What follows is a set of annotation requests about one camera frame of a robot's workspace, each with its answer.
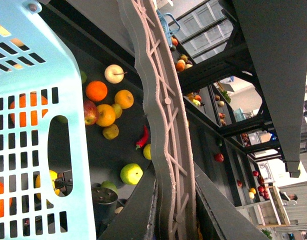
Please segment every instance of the light blue plastic basket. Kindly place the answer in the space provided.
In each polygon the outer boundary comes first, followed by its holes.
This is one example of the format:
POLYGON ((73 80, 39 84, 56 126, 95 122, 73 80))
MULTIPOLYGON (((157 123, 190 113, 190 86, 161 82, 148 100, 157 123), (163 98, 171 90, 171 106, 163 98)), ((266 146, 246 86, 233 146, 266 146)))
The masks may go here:
POLYGON ((0 159, 4 168, 4 216, 0 217, 0 239, 61 239, 92 240, 96 238, 86 132, 83 113, 82 84, 77 62, 56 34, 40 18, 41 5, 35 0, 0 0, 0 25, 11 34, 0 35, 0 159), (19 48, 11 40, 21 40, 29 49, 19 48), (19 64, 21 69, 12 65, 19 64), (58 103, 53 101, 52 90, 58 92, 58 103), (42 105, 42 91, 47 92, 48 104, 42 105), (30 94, 36 92, 37 106, 30 106, 30 94), (20 95, 26 96, 26 107, 19 107, 20 95), (9 98, 15 108, 9 109, 9 98), (40 114, 48 109, 44 117, 40 114), (31 126, 30 113, 38 112, 38 125, 31 126), (20 127, 19 114, 26 112, 27 126, 20 127), (9 114, 15 114, 15 126, 9 128, 9 114), (48 134, 51 120, 57 115, 68 119, 73 190, 66 197, 54 193, 48 165, 48 134), (38 145, 32 145, 32 131, 38 134, 38 145), (27 136, 27 146, 20 146, 21 133, 27 136), (13 136, 15 146, 9 145, 13 136), (32 152, 38 151, 39 165, 33 166, 32 152), (21 168, 21 153, 28 156, 27 167, 21 168), (9 155, 15 154, 15 169, 10 170, 9 155), (41 187, 34 188, 34 172, 39 171, 41 187), (28 189, 22 190, 22 175, 27 174, 28 189), (10 176, 16 184, 10 186, 10 176), (35 211, 34 194, 41 193, 41 210, 35 211), (22 211, 22 196, 28 195, 29 212, 22 211), (10 198, 16 198, 16 214, 10 215, 10 198), (47 199, 53 208, 47 208, 47 199), (66 213, 67 232, 61 232, 60 212, 66 213), (48 215, 54 214, 55 233, 48 231, 48 215), (36 233, 35 218, 42 218, 42 232, 36 233), (23 235, 24 220, 29 219, 30 236, 23 235))

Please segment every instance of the red chili pepper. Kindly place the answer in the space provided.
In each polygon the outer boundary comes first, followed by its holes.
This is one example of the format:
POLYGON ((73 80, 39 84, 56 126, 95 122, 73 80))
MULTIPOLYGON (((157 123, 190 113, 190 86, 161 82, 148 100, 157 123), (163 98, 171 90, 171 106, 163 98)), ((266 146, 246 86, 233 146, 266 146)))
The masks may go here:
POLYGON ((135 149, 137 150, 137 149, 142 148, 146 144, 148 137, 149 137, 148 128, 146 127, 146 125, 144 125, 143 126, 143 136, 139 141, 136 142, 135 149))

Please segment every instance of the orange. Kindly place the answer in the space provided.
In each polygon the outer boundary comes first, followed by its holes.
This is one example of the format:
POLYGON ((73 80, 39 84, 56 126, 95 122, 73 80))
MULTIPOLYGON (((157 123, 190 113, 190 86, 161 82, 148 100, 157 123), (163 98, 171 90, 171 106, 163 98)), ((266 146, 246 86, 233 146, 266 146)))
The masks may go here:
POLYGON ((91 101, 94 102, 103 100, 107 96, 107 93, 107 86, 102 81, 92 81, 85 88, 85 94, 91 101))
POLYGON ((116 120, 116 113, 112 106, 108 104, 101 104, 97 106, 99 118, 96 122, 100 127, 108 127, 116 120))
MULTIPOLYGON (((41 104, 42 105, 48 104, 48 100, 44 96, 41 96, 41 104)), ((36 93, 30 94, 30 106, 31 107, 37 106, 37 94, 36 93)), ((19 107, 20 108, 26 107, 26 95, 22 95, 19 98, 19 107)), ((15 108, 15 102, 13 101, 10 104, 9 109, 14 109, 14 108, 15 108)), ((47 112, 48 112, 48 109, 42 110, 42 117, 44 117, 47 112)), ((15 114, 14 113, 10 114, 10 118, 11 118, 13 124, 15 124, 15 114)), ((38 116, 37 116, 36 110, 30 112, 30 119, 31 119, 31 126, 37 126, 38 125, 38 116)), ((26 113, 21 112, 20 113, 20 127, 23 128, 23 127, 26 127, 26 126, 27 126, 26 113)))
POLYGON ((253 187, 249 189, 249 193, 253 193, 256 194, 256 189, 254 189, 253 187))
MULTIPOLYGON (((0 181, 0 194, 4 193, 4 184, 0 181)), ((9 198, 9 207, 12 205, 13 199, 9 198)), ((5 215, 4 211, 4 200, 0 199, 0 218, 2 218, 5 215)))
POLYGON ((114 102, 119 104, 122 109, 128 109, 134 104, 134 96, 128 90, 120 90, 114 96, 114 102))

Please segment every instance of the person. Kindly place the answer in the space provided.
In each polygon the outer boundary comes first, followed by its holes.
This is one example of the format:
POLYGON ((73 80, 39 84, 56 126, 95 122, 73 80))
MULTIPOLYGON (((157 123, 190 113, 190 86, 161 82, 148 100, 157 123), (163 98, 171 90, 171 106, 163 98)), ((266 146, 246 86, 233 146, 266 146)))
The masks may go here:
POLYGON ((287 195, 287 193, 281 192, 281 191, 279 191, 279 194, 280 194, 280 197, 281 197, 282 200, 286 200, 288 202, 290 200, 295 200, 295 201, 298 200, 298 197, 297 197, 296 194, 289 194, 289 195, 287 195))

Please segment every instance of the green vegetable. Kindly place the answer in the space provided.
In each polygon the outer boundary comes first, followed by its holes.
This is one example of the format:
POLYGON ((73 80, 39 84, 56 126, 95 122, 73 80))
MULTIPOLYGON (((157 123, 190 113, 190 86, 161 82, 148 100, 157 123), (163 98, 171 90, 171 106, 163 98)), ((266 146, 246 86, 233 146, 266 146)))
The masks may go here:
POLYGON ((228 95, 228 92, 225 91, 220 91, 221 95, 224 97, 224 99, 226 99, 226 101, 230 104, 230 102, 232 101, 232 99, 230 98, 230 96, 228 95))
POLYGON ((271 232, 271 231, 269 231, 269 230, 267 230, 267 229, 262 229, 261 231, 262 231, 262 233, 263 233, 264 235, 267 236, 267 238, 269 238, 270 240, 273 239, 273 237, 272 237, 272 232, 271 232))

